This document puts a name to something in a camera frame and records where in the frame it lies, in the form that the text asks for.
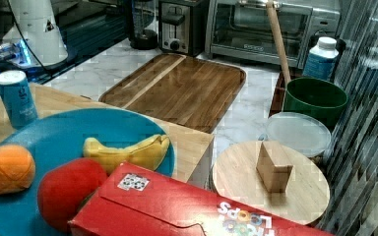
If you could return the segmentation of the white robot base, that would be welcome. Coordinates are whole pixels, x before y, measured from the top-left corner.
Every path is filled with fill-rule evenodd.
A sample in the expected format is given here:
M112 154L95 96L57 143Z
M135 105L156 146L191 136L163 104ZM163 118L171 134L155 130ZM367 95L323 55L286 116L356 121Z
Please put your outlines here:
M19 45L21 67L51 66L68 57L50 0L8 2L15 23L4 38Z

